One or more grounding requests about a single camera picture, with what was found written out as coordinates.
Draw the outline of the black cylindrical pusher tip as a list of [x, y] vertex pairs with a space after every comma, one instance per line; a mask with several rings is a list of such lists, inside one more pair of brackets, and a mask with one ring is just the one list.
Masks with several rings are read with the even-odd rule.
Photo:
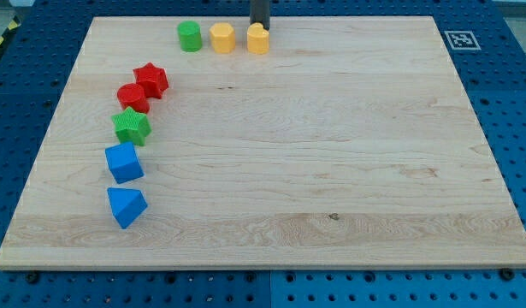
[[250, 23], [260, 23], [270, 29], [270, 0], [250, 0]]

